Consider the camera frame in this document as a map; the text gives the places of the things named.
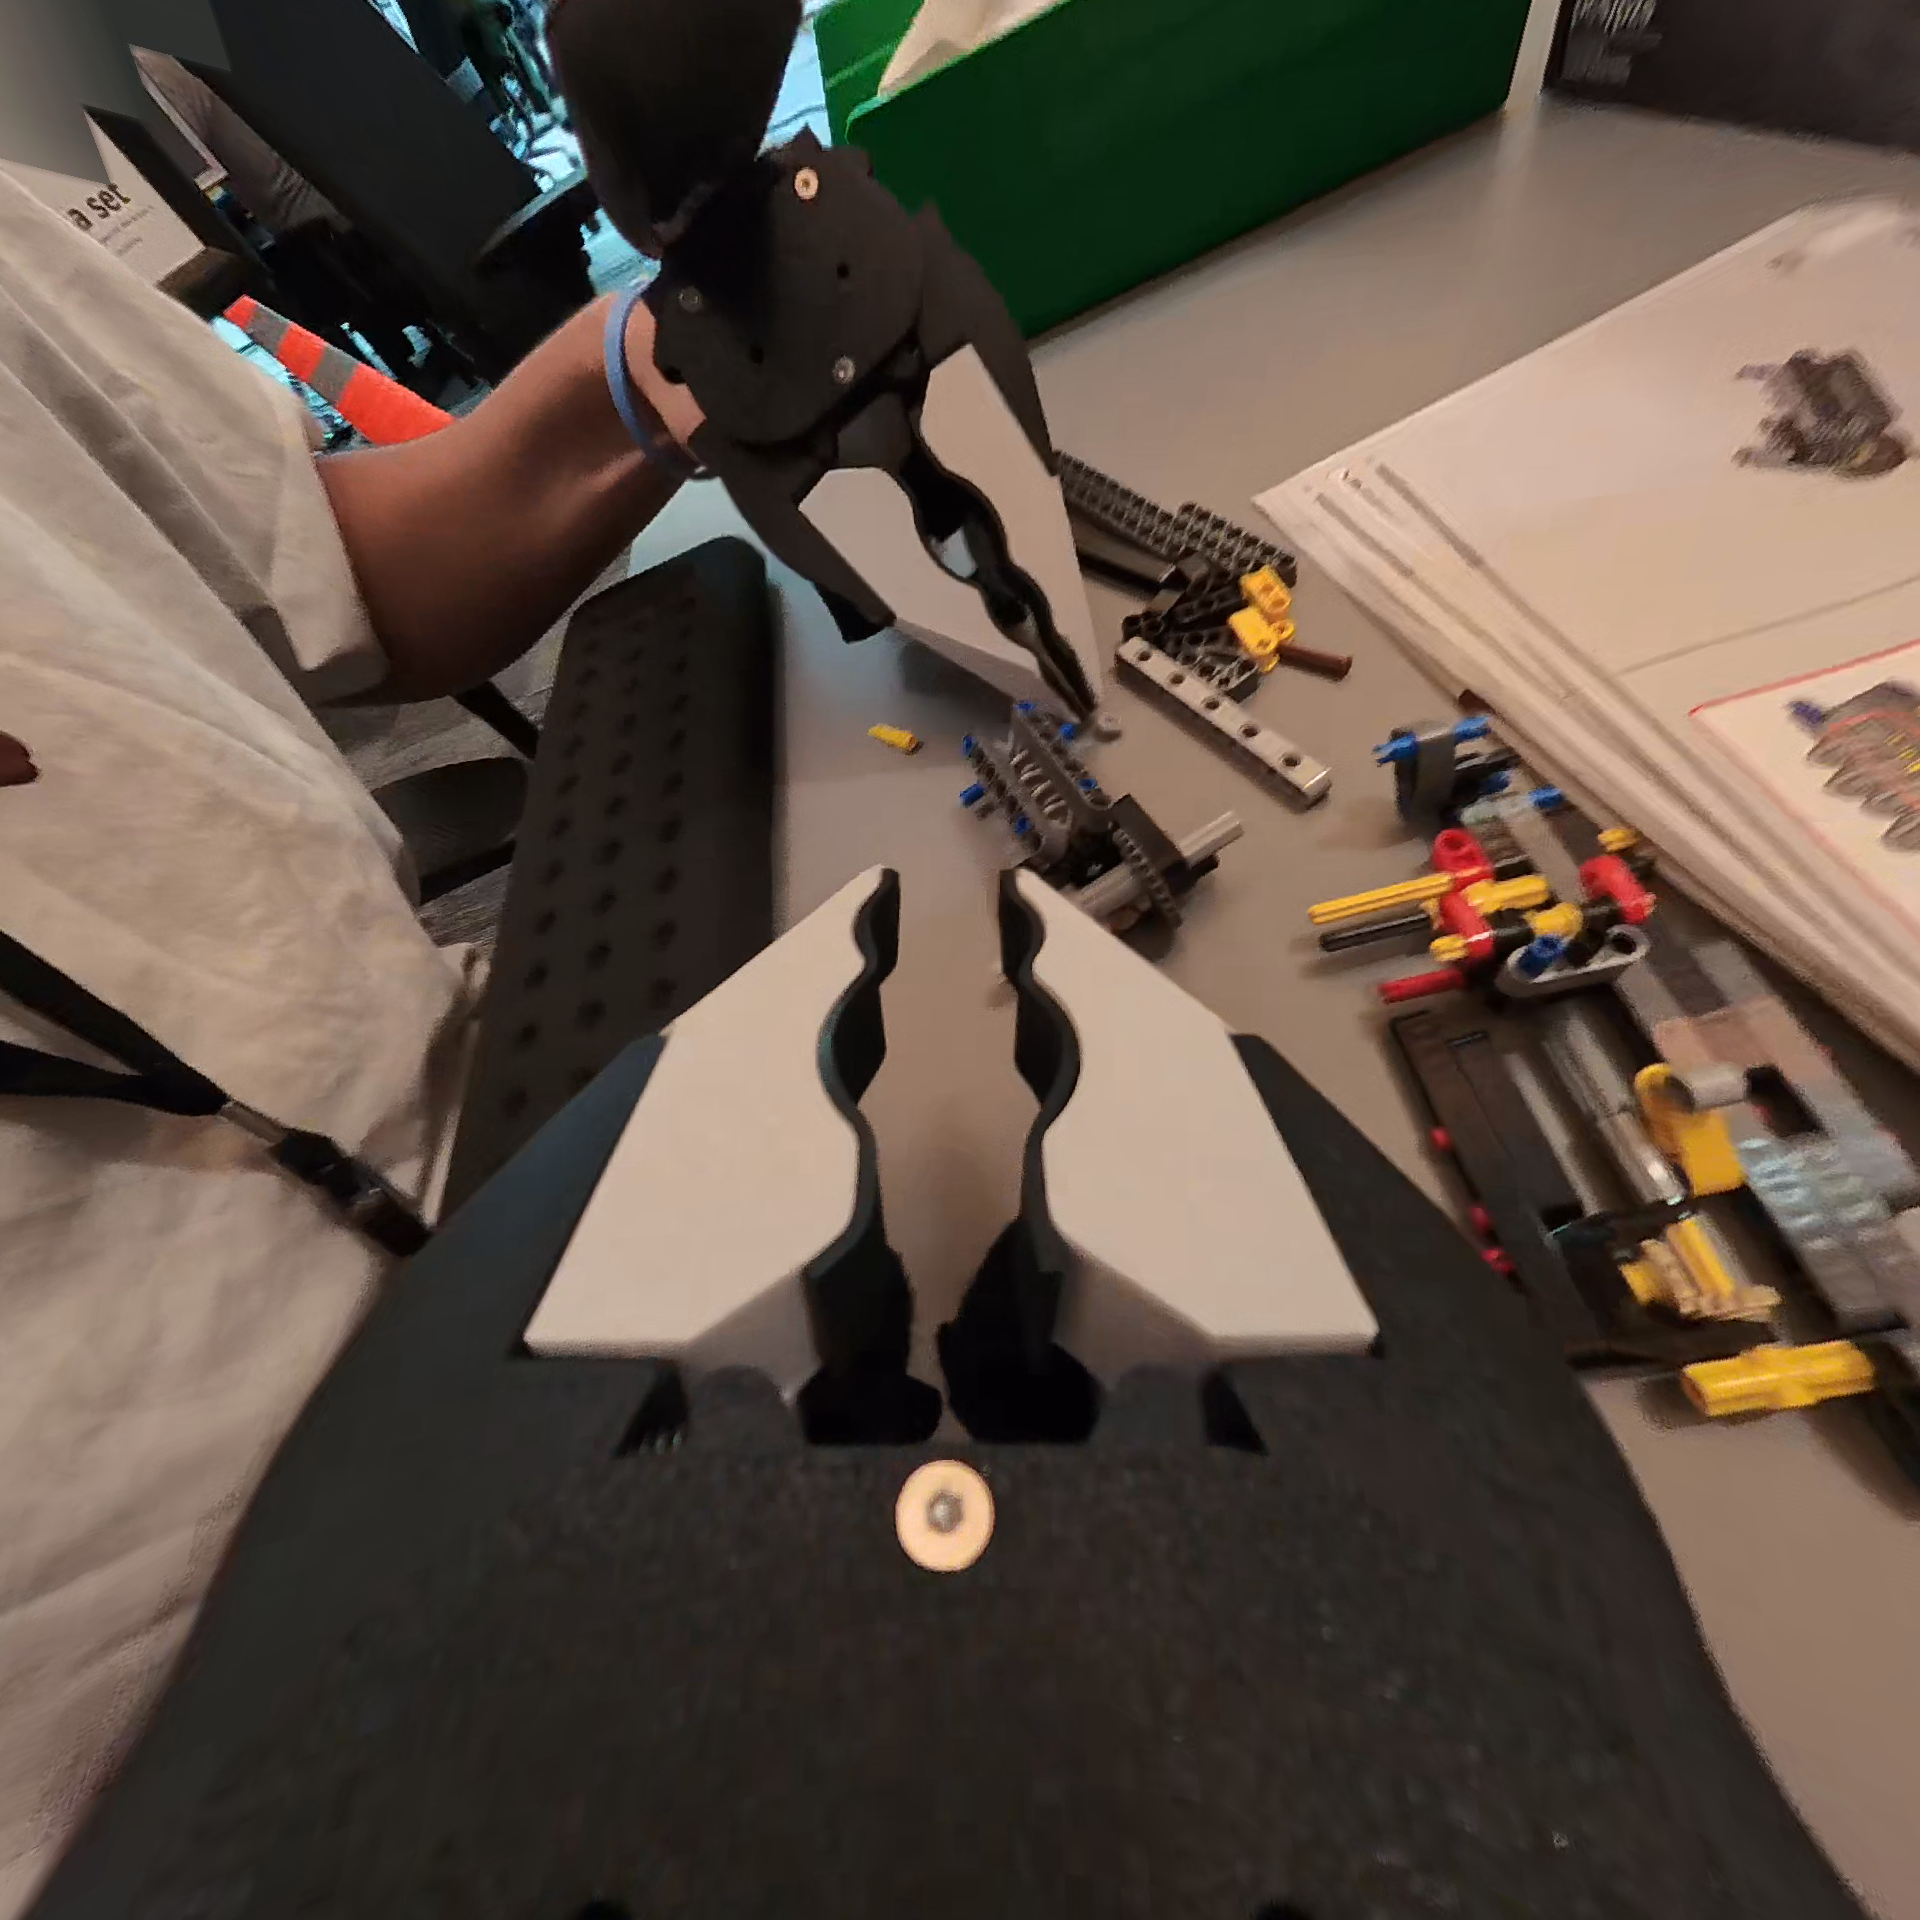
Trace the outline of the lego gear axle assembly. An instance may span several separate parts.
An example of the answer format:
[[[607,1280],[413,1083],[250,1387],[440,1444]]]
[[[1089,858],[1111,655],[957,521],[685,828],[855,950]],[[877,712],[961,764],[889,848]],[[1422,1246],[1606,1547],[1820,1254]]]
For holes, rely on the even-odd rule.
[[[1190,895],[1245,838],[1235,811],[1169,833],[1137,795],[1093,772],[1079,722],[1030,700],[1010,708],[1001,732],[965,733],[961,755],[970,770],[962,807],[997,817],[1018,868],[1113,934],[1176,931]]]

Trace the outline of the grey black lego chassis assembly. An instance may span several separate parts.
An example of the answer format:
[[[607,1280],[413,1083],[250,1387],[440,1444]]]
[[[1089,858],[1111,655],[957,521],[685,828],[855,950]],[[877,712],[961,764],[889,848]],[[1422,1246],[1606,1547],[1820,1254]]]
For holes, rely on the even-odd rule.
[[[1489,1263],[1582,1369],[1709,1419],[1860,1402],[1916,1475],[1916,1161],[1730,940],[1658,918],[1632,828],[1564,823],[1481,714],[1375,750],[1426,843],[1311,908],[1323,955],[1410,945],[1386,1036]]]

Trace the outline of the blue wristband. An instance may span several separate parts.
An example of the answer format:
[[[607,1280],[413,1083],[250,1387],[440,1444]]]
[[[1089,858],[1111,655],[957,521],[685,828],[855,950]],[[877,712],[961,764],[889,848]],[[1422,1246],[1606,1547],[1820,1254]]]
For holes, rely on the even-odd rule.
[[[643,389],[631,355],[631,330],[647,300],[647,287],[631,285],[612,296],[602,331],[602,372],[614,414],[645,462],[678,483],[697,481],[705,468],[675,435],[663,412]]]

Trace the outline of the lego instruction booklet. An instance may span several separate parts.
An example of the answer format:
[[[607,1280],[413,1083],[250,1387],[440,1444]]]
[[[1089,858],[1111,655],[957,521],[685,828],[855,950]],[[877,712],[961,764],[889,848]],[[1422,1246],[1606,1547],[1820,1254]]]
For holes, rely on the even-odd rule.
[[[1811,203],[1258,505],[1915,1065],[1916,420],[1916,203]]]

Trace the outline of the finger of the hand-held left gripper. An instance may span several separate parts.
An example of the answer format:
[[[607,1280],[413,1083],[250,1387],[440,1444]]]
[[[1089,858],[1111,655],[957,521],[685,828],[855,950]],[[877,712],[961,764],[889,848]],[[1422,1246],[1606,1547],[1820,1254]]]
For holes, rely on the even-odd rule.
[[[1102,708],[1102,653],[1060,481],[974,348],[929,373],[922,442],[983,502],[993,555],[1020,584],[1027,625],[1060,700]]]
[[[934,558],[907,491],[878,468],[838,468],[804,493],[801,514],[889,609],[892,627],[1015,701],[1049,701],[1090,717],[1106,701],[1087,581],[1059,480],[1044,468],[1015,486],[1015,562],[1040,590],[1069,651],[1069,676],[1049,679],[1036,644],[1005,633],[972,579]]]

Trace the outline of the black office chair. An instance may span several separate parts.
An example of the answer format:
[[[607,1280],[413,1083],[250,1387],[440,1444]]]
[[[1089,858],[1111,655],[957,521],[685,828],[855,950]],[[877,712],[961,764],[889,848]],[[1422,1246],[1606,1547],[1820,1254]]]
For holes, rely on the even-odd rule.
[[[579,224],[362,2],[212,2],[211,85],[387,258],[486,377],[597,296]]]

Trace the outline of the light grey lego beam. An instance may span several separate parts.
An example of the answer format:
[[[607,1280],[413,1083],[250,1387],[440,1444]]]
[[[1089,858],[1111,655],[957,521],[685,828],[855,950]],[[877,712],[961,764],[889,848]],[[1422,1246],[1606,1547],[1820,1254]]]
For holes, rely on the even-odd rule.
[[[1245,701],[1220,692],[1197,670],[1167,658],[1148,640],[1123,637],[1114,663],[1140,693],[1176,714],[1197,737],[1220,750],[1286,804],[1309,809],[1333,797],[1333,770],[1323,759],[1253,715]]]

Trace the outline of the black perforated board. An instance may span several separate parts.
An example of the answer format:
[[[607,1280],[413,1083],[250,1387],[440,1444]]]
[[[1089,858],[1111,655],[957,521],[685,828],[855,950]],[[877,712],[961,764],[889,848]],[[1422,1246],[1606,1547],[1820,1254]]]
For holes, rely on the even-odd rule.
[[[706,539],[579,605],[507,869],[443,1214],[777,936],[782,644]]]

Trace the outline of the black lego set box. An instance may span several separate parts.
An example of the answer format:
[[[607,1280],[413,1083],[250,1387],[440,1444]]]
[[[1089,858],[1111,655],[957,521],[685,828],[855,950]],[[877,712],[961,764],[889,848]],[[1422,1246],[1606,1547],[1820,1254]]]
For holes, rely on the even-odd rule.
[[[1567,2],[1545,88],[1594,106],[1918,152],[1915,2]]]

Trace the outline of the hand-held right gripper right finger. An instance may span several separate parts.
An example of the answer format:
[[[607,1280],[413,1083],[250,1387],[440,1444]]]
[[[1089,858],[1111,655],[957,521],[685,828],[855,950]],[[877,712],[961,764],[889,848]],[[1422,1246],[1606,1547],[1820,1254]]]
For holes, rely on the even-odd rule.
[[[1381,1322],[1241,1034],[1040,875],[999,884],[1020,1146],[1015,1349],[1098,1385],[1368,1353]]]

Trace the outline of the bundle of black lego beams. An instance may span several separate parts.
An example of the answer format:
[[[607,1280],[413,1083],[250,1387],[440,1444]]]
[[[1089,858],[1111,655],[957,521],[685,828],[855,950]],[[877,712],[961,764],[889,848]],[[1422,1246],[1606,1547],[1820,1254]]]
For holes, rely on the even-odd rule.
[[[1069,451],[1057,470],[1082,568],[1138,599],[1127,640],[1235,701],[1281,668],[1348,678],[1348,653],[1298,631],[1293,551],[1197,502],[1167,508]]]

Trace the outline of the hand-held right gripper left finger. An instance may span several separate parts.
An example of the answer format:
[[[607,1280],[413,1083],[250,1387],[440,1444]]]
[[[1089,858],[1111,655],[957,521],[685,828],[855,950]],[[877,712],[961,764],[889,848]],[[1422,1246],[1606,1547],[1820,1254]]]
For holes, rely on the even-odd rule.
[[[542,1360],[756,1372],[789,1406],[831,1363],[812,1274],[878,1196],[859,1110],[884,1045],[901,875],[856,873],[672,1020],[524,1326]],[[834,1039],[855,1021],[856,1068]]]

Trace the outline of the person's left forearm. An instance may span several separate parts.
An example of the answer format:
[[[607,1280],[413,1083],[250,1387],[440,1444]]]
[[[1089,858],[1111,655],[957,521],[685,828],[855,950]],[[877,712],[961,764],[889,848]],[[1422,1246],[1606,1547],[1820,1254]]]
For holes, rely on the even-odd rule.
[[[647,463],[614,412],[602,348],[611,302],[568,317],[443,431],[316,462],[382,659],[348,706],[425,704],[493,682],[686,486]],[[693,451],[705,414],[661,369],[647,302],[631,358]]]

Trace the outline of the green storage bin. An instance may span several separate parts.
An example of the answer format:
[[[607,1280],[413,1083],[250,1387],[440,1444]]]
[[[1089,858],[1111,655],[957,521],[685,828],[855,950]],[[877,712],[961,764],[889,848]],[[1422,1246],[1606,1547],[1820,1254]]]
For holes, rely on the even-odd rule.
[[[1528,2],[1067,2],[889,95],[922,4],[812,20],[833,141],[932,208],[1024,334],[1506,106]]]

